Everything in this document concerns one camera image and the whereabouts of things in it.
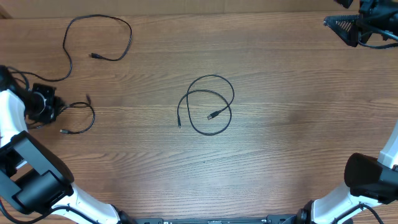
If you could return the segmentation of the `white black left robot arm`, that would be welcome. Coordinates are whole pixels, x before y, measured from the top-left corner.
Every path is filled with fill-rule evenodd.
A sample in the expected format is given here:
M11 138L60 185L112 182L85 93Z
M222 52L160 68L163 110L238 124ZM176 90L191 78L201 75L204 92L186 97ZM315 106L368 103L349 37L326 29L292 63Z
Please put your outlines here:
M49 215L76 223L134 223L79 188L66 164L29 134L26 119L49 124L68 105L54 87L23 82L1 66L1 200L23 214L38 213L33 223Z

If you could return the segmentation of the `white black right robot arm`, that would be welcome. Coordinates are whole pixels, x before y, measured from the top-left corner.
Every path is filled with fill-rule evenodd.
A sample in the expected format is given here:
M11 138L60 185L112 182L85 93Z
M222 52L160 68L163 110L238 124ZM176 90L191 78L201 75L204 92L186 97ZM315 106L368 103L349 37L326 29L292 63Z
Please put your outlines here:
M361 0L357 15L327 16L323 21L346 45L368 46L379 34L397 47L397 1ZM381 223L374 207L397 200L397 130L394 129L378 157L354 153L348 159L344 181L328 195L309 201L287 223L352 223L353 217L369 210Z

